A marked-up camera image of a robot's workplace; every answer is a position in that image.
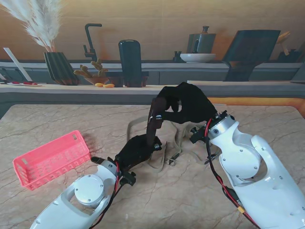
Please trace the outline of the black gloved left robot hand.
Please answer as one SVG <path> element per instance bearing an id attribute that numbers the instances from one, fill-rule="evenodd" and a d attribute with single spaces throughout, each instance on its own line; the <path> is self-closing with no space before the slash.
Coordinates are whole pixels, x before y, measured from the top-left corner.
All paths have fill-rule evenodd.
<path id="1" fill-rule="evenodd" d="M 120 170 L 128 171 L 148 160 L 154 151 L 161 150 L 161 145 L 157 136 L 154 137 L 152 144 L 147 144 L 147 134 L 134 136 L 115 156 L 115 162 L 119 165 Z"/>

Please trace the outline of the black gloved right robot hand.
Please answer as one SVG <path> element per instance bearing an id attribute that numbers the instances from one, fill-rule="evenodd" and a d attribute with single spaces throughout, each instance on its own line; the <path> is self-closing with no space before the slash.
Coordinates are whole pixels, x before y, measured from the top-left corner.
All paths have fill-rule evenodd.
<path id="1" fill-rule="evenodd" d="M 193 84 L 182 82 L 176 87 L 165 86 L 157 96 L 166 100 L 166 108 L 161 113 L 166 121 L 200 123 L 217 114 L 203 91 Z"/>

